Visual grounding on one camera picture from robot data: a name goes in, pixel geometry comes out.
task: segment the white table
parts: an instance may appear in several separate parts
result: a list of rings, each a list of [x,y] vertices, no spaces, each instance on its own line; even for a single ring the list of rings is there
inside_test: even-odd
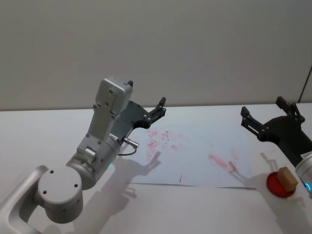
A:
[[[263,123],[284,115],[276,105],[247,107]],[[303,130],[312,138],[312,104],[298,107],[306,118]],[[172,107],[160,121],[240,125],[240,110],[241,106]],[[35,167],[63,166],[76,151],[92,114],[92,110],[1,112],[0,201]],[[265,181],[273,168],[260,153],[276,160],[278,167],[287,165],[293,172],[294,167],[274,144],[259,142],[243,127],[241,134],[248,142],[257,190],[125,185],[128,173],[139,173],[127,167],[125,159],[122,170],[111,167],[84,192],[84,210],[74,222],[55,224],[38,207],[29,223],[44,234],[311,233],[312,200],[305,188],[299,184],[288,199],[270,194]]]

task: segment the blue led light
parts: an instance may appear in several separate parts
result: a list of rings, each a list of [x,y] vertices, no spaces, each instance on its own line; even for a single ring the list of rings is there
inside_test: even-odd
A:
[[[305,183],[304,185],[308,188],[309,191],[311,191],[311,186],[308,183]]]

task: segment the red plate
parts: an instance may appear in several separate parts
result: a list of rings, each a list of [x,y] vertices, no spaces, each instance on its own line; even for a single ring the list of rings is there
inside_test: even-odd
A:
[[[282,184],[277,179],[277,172],[273,172],[268,175],[267,178],[267,188],[269,191],[277,197],[287,198],[294,194],[296,189],[291,192],[287,192]]]

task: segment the wooden block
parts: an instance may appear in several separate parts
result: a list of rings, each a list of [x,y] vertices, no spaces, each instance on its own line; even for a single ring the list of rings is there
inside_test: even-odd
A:
[[[294,191],[298,184],[297,179],[287,167],[282,167],[278,170],[277,179],[288,193]]]

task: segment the sheet of paper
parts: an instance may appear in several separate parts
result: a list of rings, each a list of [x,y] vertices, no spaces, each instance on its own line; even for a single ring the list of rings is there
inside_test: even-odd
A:
[[[126,156],[145,173],[129,183],[201,187],[253,188],[246,140],[240,126],[164,125],[135,129],[130,139],[140,144]],[[128,146],[123,152],[132,151]]]

